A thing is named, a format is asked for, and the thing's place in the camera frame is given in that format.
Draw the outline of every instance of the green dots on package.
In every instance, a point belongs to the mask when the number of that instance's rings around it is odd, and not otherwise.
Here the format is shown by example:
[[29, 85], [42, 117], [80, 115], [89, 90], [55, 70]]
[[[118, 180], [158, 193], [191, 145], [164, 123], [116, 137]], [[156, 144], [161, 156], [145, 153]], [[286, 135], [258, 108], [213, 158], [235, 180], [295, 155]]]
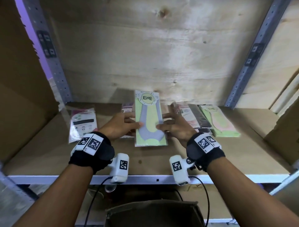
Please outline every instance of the green dots on package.
[[144, 125], [136, 130], [135, 146], [167, 145], [165, 133], [156, 129], [163, 124], [160, 97], [158, 92], [135, 91], [136, 121]]

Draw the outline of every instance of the finger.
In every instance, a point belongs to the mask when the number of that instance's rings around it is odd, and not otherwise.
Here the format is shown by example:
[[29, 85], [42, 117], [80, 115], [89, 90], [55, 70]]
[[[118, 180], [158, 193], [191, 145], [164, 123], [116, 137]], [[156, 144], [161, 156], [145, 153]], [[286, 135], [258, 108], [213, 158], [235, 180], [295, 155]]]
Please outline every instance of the finger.
[[156, 128], [161, 131], [171, 131], [172, 127], [173, 127], [173, 125], [168, 125], [168, 124], [156, 125]]
[[175, 123], [175, 121], [174, 120], [166, 120], [166, 121], [164, 121], [164, 123], [163, 124], [167, 124], [167, 125], [173, 125]]
[[124, 113], [125, 118], [131, 118], [131, 117], [135, 117], [135, 112], [127, 112]]
[[125, 127], [128, 131], [132, 129], [139, 129], [141, 126], [143, 126], [142, 122], [135, 122], [135, 123], [126, 123]]
[[131, 118], [125, 118], [125, 123], [135, 123]]
[[177, 114], [175, 113], [165, 113], [165, 114], [162, 114], [162, 118], [173, 118], [173, 119], [176, 119], [178, 117]]

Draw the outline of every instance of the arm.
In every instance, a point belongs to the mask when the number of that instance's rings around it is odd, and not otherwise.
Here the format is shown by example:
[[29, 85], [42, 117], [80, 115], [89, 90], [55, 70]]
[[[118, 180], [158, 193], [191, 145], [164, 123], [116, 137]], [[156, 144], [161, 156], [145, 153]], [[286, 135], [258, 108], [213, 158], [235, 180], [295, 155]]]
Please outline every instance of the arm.
[[[142, 124], [134, 122], [130, 117], [135, 117], [135, 113], [118, 113], [99, 132], [110, 142], [130, 130], [140, 128]], [[93, 174], [109, 163], [110, 160], [98, 159], [96, 155], [75, 151], [62, 174], [14, 227], [74, 226]]]
[[[169, 131], [185, 148], [191, 138], [198, 136], [182, 116], [167, 113], [163, 118], [173, 120], [167, 120], [157, 128]], [[207, 171], [240, 226], [299, 226], [298, 216], [241, 173], [219, 147], [194, 160]]]
[[247, 178], [225, 157], [207, 172], [240, 226], [299, 226], [299, 217]]

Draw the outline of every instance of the round label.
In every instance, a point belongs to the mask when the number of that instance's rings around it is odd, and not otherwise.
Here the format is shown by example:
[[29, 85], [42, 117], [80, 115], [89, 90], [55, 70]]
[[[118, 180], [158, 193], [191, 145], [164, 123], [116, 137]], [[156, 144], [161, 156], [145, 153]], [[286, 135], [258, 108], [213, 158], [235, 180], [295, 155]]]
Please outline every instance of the round label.
[[151, 104], [154, 102], [155, 98], [152, 94], [150, 93], [143, 93], [141, 95], [141, 100], [147, 104]]

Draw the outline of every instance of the person's right hand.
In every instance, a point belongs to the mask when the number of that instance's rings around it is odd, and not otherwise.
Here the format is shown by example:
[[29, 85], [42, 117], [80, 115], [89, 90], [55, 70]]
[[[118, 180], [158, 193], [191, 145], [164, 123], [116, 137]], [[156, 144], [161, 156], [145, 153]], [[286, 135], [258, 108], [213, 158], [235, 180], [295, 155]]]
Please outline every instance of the person's right hand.
[[186, 148], [188, 140], [196, 133], [189, 123], [180, 115], [174, 113], [165, 113], [164, 118], [173, 118], [173, 120], [166, 120], [163, 124], [157, 125], [156, 128], [161, 131], [169, 131], [171, 136], [177, 138], [181, 145]]

